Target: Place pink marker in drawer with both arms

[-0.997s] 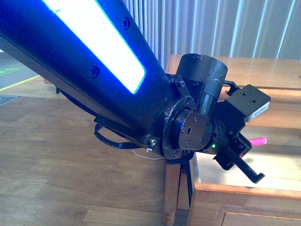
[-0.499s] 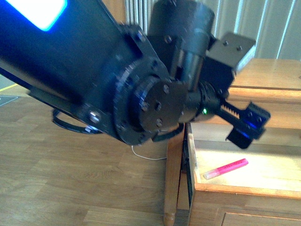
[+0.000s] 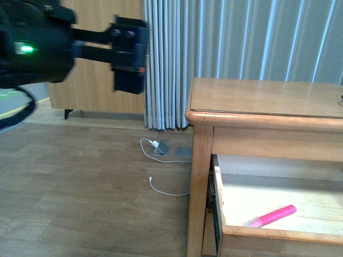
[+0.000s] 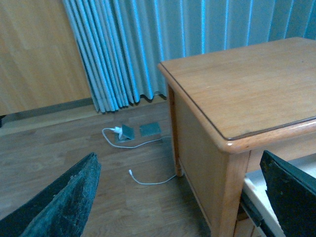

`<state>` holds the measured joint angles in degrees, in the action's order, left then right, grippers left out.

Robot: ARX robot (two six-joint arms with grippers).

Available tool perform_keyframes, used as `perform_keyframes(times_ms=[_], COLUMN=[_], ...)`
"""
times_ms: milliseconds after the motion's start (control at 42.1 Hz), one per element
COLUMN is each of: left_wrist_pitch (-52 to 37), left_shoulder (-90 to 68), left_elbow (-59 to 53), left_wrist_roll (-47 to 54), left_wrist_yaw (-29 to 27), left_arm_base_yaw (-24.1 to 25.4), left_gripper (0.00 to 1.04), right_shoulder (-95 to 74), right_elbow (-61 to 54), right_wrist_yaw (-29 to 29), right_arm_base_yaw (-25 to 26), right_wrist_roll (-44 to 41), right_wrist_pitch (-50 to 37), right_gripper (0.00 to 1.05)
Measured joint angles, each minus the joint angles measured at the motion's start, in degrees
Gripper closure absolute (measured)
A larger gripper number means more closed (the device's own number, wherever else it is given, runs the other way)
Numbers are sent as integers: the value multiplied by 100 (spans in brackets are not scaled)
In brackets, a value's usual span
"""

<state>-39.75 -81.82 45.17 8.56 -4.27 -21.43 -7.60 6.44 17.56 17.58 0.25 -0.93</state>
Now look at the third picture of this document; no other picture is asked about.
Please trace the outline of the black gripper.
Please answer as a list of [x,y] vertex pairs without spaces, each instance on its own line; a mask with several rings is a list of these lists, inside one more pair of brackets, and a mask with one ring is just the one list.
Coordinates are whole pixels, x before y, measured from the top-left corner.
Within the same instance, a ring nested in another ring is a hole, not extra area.
[[114,72],[114,91],[144,92],[150,28],[146,21],[115,16],[103,32],[72,29],[75,58],[108,63]]

